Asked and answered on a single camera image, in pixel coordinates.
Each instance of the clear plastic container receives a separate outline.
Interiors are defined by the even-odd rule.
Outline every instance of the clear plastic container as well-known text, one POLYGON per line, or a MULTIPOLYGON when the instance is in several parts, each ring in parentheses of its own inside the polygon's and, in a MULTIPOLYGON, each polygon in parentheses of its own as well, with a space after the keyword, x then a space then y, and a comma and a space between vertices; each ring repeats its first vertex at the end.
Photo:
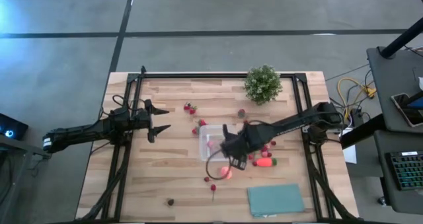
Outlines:
MULTIPOLYGON (((235 126, 227 125, 228 132, 237 133, 235 126)), ((200 127, 200 156, 201 160, 207 159, 220 150, 220 144, 225 140, 223 125, 204 125, 200 127)), ((210 161, 228 161, 222 153, 215 155, 210 161)))

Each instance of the gray floor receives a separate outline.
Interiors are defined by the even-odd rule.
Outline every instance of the gray floor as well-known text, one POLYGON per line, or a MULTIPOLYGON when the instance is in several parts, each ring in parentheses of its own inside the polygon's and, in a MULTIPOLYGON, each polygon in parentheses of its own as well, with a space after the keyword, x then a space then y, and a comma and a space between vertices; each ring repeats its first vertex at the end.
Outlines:
MULTIPOLYGON (((117 32, 126 0, 0 0, 0 33, 117 32)), ((134 0, 128 32, 164 30, 401 29, 422 14, 420 0, 134 0)), ((365 49, 398 35, 126 38, 117 71, 245 71, 270 64, 282 71, 324 71, 327 79, 367 63, 365 49)), ((30 126, 41 146, 50 129, 94 122, 115 38, 0 39, 0 112, 30 126)), ((419 36, 409 46, 423 45, 419 36)), ((359 81, 369 67, 347 75, 359 81)), ((340 100, 336 84, 331 97, 340 100)), ((345 83, 342 92, 350 87, 345 83)), ((377 98, 363 104, 380 113, 377 98)), ((14 223, 74 218, 89 144, 69 147, 26 174, 14 223)), ((421 217, 379 206, 378 178, 352 176, 360 216, 421 223, 421 217)))

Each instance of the teal towel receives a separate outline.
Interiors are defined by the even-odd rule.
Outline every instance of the teal towel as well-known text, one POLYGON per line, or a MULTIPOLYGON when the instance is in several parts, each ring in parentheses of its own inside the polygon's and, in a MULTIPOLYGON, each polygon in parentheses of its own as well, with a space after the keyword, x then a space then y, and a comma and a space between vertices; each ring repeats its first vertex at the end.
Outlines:
POLYGON ((254 187, 249 188, 248 193, 250 212, 254 218, 304 211, 298 184, 254 187))

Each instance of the wooden table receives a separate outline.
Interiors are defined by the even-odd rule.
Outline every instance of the wooden table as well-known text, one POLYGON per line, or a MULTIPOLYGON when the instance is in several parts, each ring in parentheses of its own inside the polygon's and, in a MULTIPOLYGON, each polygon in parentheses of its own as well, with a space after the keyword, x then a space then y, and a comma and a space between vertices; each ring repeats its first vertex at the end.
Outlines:
MULTIPOLYGON (((127 74, 110 75, 103 103, 105 111, 118 106, 113 103, 112 95, 123 95, 127 74)), ((323 73, 306 74, 312 103, 329 101, 323 73)), ((172 126, 160 133, 155 143, 147 141, 145 130, 134 133, 121 221, 315 221, 299 130, 274 139, 277 145, 272 147, 272 153, 278 160, 278 166, 260 168, 249 164, 245 171, 234 170, 230 180, 203 181, 206 176, 205 162, 200 160, 198 136, 191 132, 196 122, 202 118, 209 124, 226 123, 241 128, 243 121, 237 117, 240 108, 246 110, 250 120, 275 122, 294 115, 297 110, 292 82, 289 79, 280 81, 283 91, 276 101, 257 106, 245 97, 242 79, 143 79, 141 99, 151 99, 157 108, 170 111, 169 114, 154 116, 154 124, 172 126), (193 116, 182 109, 187 101, 198 107, 193 116), (211 183, 217 186, 214 201, 211 183), (267 219, 252 218, 247 198, 248 187, 293 183, 300 187, 305 204, 303 213, 281 214, 267 219), (172 207, 167 205, 168 198, 174 199, 172 207)), ((301 97, 305 106, 303 93, 301 97)), ((95 142, 93 149, 103 143, 95 142)), ((91 155, 77 217, 86 214, 106 188, 112 151, 113 146, 107 145, 91 155)), ((358 216, 341 146, 334 142, 325 143, 323 155, 330 187, 348 211, 358 216)), ((111 214, 116 199, 114 195, 111 214)), ((327 217, 320 189, 319 197, 324 216, 327 217)))

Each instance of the potted plant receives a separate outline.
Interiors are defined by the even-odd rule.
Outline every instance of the potted plant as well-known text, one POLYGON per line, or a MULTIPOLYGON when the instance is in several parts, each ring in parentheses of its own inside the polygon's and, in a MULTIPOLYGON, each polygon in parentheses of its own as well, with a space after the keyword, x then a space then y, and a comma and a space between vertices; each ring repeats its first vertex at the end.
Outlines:
POLYGON ((275 100, 278 93, 282 92, 279 75, 269 65, 252 68, 245 79, 244 88, 247 98, 255 101, 257 105, 275 100))

